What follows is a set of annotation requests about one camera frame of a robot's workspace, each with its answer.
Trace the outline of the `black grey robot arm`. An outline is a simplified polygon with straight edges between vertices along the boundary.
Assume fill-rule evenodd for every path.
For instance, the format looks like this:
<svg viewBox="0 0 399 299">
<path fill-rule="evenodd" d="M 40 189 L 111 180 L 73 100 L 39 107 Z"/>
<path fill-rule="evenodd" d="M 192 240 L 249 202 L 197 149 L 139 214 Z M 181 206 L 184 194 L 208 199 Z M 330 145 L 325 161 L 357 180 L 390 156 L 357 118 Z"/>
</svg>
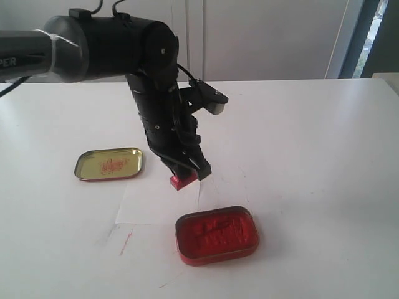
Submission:
<svg viewBox="0 0 399 299">
<path fill-rule="evenodd" d="M 86 9 L 48 20 L 41 31 L 1 32 L 3 80 L 56 74 L 64 83 L 124 76 L 150 149 L 179 179 L 211 174 L 197 121 L 178 87 L 177 36 L 163 22 Z"/>
</svg>

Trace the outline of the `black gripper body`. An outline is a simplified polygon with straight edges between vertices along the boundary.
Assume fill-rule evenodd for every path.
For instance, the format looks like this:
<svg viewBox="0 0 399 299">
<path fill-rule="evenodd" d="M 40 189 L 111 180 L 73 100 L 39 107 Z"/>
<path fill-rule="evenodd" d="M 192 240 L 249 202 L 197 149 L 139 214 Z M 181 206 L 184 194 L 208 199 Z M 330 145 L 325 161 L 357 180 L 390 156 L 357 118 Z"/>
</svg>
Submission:
<svg viewBox="0 0 399 299">
<path fill-rule="evenodd" d="M 153 153 L 167 165 L 201 165 L 200 137 L 177 82 L 160 87 L 144 75 L 126 80 Z"/>
</svg>

